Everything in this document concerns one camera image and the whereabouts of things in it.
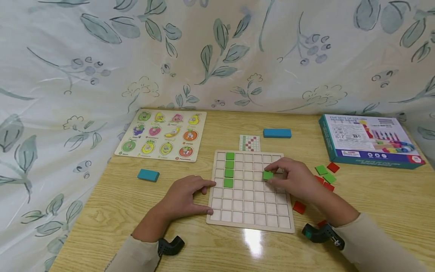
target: square grid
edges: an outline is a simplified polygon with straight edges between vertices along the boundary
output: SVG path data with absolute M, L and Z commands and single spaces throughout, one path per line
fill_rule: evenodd
M 239 150 L 260 152 L 260 136 L 240 135 Z
M 207 223 L 294 233 L 290 195 L 263 179 L 263 170 L 282 153 L 217 150 Z

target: black wrist strap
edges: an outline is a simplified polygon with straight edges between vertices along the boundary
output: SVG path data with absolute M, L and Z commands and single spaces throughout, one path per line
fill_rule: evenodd
M 172 240 L 172 242 L 166 241 L 164 238 L 159 241 L 159 249 L 157 250 L 159 256 L 163 255 L 177 255 L 184 247 L 184 241 L 178 235 Z
M 339 250 L 345 248 L 344 240 L 335 233 L 329 224 L 325 224 L 320 229 L 316 229 L 312 225 L 306 224 L 304 229 L 302 229 L 302 234 L 313 243 L 324 243 L 331 240 Z

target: green square tile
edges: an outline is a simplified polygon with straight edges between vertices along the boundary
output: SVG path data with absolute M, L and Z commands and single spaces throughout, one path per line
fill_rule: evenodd
M 234 160 L 234 153 L 227 153 L 227 160 Z
M 233 169 L 225 169 L 225 177 L 226 178 L 234 178 L 234 170 Z
M 234 183 L 234 181 L 232 178 L 225 178 L 224 179 L 224 187 L 233 188 L 233 183 Z
M 234 161 L 226 161 L 225 168 L 234 169 Z
M 337 180 L 331 173 L 327 173 L 326 175 L 323 175 L 322 178 L 324 178 L 329 184 L 333 184 L 334 181 Z
M 324 175 L 324 174 L 328 173 L 328 171 L 326 170 L 326 167 L 324 165 L 319 165 L 319 166 L 316 166 L 315 168 L 316 168 L 316 171 L 319 173 L 319 175 Z
M 263 179 L 269 180 L 273 178 L 273 173 L 269 171 L 263 171 Z

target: blue wooden block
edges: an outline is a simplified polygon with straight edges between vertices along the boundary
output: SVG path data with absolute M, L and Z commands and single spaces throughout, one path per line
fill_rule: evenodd
M 159 172 L 141 169 L 139 171 L 139 174 L 137 175 L 137 178 L 144 179 L 147 181 L 157 182 L 159 175 L 160 175 Z
M 263 130 L 263 137 L 264 138 L 291 138 L 291 130 L 265 128 Z

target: child's hand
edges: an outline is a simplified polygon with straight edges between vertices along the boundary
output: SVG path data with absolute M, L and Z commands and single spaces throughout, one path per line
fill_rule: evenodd
M 273 178 L 268 180 L 268 183 L 274 187 L 284 188 L 295 197 L 311 203 L 315 203 L 325 191 L 328 192 L 303 162 L 290 158 L 281 158 L 269 164 L 264 170 L 275 173 L 278 168 L 281 168 L 284 172 L 283 179 Z
M 204 180 L 201 176 L 187 176 L 175 181 L 165 197 L 154 207 L 161 211 L 169 221 L 190 215 L 213 214 L 208 206 L 193 203 L 193 194 L 200 191 L 207 194 L 207 187 L 215 186 L 214 181 Z

